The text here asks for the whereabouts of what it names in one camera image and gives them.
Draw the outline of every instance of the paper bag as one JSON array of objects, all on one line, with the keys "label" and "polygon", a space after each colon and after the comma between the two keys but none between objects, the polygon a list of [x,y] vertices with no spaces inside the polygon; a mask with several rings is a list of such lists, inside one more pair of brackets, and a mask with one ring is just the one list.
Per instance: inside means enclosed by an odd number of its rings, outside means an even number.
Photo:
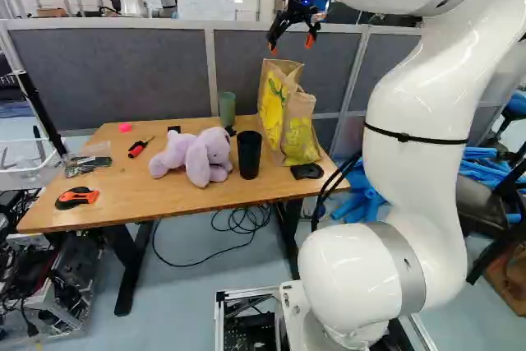
[{"label": "paper bag", "polygon": [[276,164],[309,164],[321,158],[312,126],[316,97],[298,84],[303,65],[265,59],[261,69],[258,115]]}]

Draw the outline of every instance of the table leg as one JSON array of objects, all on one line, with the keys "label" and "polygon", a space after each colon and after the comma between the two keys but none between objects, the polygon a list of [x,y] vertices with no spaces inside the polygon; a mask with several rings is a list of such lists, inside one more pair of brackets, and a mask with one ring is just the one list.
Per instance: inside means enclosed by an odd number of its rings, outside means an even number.
[{"label": "table leg", "polygon": [[294,238],[298,222],[302,215],[303,199],[292,199],[285,204],[276,203],[278,226],[281,240],[284,243],[285,255],[290,266],[293,279],[300,279],[298,270],[298,245]]},{"label": "table leg", "polygon": [[116,316],[127,316],[132,310],[133,294],[153,226],[154,221],[142,223],[135,241],[128,232],[126,225],[114,225],[102,229],[106,243],[113,249],[125,267],[121,288],[118,290],[117,302],[113,310]]}]

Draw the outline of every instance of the screwdriver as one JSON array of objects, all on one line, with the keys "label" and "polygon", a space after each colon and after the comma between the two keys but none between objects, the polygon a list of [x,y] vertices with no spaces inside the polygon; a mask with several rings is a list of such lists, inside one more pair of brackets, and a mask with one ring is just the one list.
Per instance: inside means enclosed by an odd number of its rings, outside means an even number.
[{"label": "screwdriver", "polygon": [[152,136],[147,141],[139,140],[133,143],[133,145],[128,149],[128,158],[136,158],[139,154],[146,148],[150,141],[154,140],[155,136]]}]

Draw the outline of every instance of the purple stuffed animal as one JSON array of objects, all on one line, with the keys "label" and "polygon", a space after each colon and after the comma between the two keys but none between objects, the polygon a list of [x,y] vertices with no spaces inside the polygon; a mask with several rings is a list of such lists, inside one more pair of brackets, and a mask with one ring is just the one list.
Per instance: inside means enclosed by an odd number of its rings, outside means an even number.
[{"label": "purple stuffed animal", "polygon": [[190,181],[204,188],[210,181],[227,179],[233,168],[229,154],[230,136],[222,127],[205,129],[199,136],[170,131],[166,148],[151,159],[148,169],[152,177],[161,178],[185,165]]}]

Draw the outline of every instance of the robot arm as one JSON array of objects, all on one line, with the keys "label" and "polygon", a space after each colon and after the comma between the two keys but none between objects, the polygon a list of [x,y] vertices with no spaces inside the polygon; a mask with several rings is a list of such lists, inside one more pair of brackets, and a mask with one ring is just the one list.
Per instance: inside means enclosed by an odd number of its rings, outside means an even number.
[{"label": "robot arm", "polygon": [[356,348],[377,341],[388,320],[447,303],[464,286],[459,162],[488,81],[526,31],[526,0],[342,1],[424,16],[420,43],[367,107],[364,167],[392,210],[382,223],[318,230],[299,253],[312,311],[337,343]]}]

